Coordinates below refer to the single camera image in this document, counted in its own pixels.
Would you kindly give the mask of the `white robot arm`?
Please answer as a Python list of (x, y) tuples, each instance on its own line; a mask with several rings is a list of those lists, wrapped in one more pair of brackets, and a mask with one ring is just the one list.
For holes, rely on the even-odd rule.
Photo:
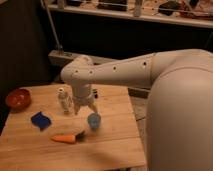
[(165, 51), (101, 65), (81, 55), (61, 78), (75, 108), (93, 106), (93, 84), (148, 88), (148, 170), (213, 171), (213, 52)]

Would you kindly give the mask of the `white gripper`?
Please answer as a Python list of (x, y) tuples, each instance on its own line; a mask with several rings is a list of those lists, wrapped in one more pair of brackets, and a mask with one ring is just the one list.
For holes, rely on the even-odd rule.
[(94, 113), (98, 113), (98, 108), (94, 102), (94, 96), (92, 92), (92, 86), (90, 84), (74, 85), (72, 89), (73, 98), (73, 111), (75, 115), (78, 115), (80, 106), (88, 106)]

